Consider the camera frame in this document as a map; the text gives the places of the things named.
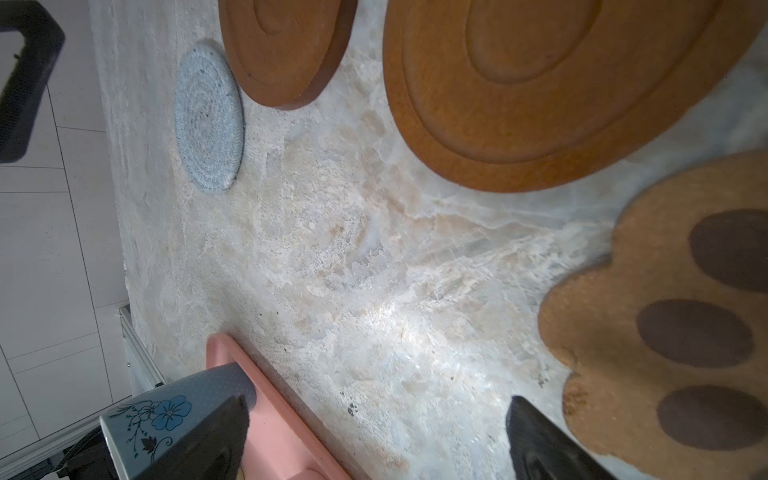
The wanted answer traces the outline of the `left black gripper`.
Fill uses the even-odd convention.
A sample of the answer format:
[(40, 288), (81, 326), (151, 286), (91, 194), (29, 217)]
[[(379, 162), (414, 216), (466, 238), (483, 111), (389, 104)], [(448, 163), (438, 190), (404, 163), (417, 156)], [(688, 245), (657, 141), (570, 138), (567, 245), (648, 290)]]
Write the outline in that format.
[(65, 33), (37, 1), (3, 1), (1, 31), (18, 32), (24, 45), (1, 93), (1, 162), (27, 152), (39, 105), (65, 43)]

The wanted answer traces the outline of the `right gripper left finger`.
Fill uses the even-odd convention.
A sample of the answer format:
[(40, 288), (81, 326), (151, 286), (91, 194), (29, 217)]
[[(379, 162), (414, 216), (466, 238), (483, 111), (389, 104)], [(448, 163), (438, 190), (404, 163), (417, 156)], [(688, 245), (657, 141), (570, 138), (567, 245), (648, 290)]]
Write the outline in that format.
[(154, 441), (149, 465), (138, 479), (235, 479), (249, 428), (243, 395), (231, 396), (185, 434)]

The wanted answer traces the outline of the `grey woven round coaster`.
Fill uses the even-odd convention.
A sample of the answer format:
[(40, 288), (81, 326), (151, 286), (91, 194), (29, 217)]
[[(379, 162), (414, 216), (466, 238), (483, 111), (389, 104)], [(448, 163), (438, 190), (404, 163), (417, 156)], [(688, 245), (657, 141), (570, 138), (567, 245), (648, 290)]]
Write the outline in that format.
[(240, 90), (219, 46), (191, 45), (176, 74), (174, 123), (177, 146), (192, 183), (202, 192), (228, 190), (244, 152)]

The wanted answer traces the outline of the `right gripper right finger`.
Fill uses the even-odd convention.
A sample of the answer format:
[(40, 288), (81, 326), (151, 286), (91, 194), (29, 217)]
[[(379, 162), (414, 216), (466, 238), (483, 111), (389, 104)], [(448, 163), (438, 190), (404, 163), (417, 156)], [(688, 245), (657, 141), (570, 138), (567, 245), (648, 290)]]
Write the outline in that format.
[(512, 397), (505, 424), (517, 479), (616, 479), (523, 396)]

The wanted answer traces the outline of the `brown wooden coaster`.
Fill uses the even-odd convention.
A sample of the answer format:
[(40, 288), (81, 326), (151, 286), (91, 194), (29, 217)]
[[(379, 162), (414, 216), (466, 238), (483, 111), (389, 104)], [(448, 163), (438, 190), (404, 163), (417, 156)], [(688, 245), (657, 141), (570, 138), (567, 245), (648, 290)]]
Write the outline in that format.
[(355, 1), (218, 3), (227, 59), (256, 103), (293, 110), (314, 101), (346, 51)]
[(383, 75), (395, 124), (428, 168), (528, 192), (664, 133), (766, 21), (763, 1), (392, 1)]

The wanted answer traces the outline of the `cork paw print coaster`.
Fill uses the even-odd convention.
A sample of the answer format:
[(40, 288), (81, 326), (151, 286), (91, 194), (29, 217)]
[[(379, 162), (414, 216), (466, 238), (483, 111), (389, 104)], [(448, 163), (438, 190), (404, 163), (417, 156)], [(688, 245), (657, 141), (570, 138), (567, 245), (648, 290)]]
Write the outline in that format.
[(660, 479), (765, 478), (766, 152), (637, 195), (610, 258), (552, 288), (538, 325), (586, 449)]

